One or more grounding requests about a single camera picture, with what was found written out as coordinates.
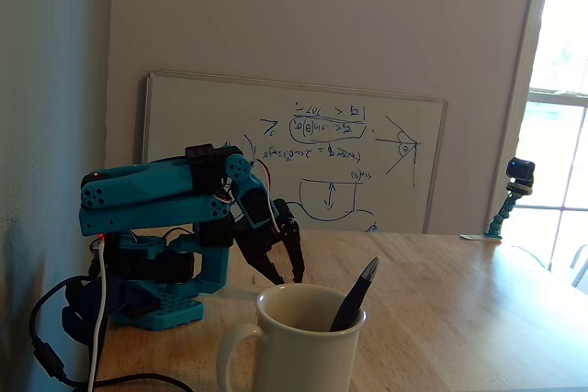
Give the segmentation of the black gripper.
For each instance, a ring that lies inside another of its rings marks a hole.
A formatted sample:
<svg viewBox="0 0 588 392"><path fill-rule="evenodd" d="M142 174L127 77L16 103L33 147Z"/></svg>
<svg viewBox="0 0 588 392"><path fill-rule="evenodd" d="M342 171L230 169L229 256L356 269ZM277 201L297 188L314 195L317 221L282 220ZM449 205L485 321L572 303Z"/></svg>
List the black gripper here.
<svg viewBox="0 0 588 392"><path fill-rule="evenodd" d="M284 279L268 258L267 253L274 244L282 241L292 265L293 281L301 283L305 272L305 262L301 248L300 227L283 199L274 199L272 203L276 209L275 221L280 234L272 230L270 220L254 229L247 217L242 215L235 223L234 239L245 261L276 286L283 284Z"/></svg>

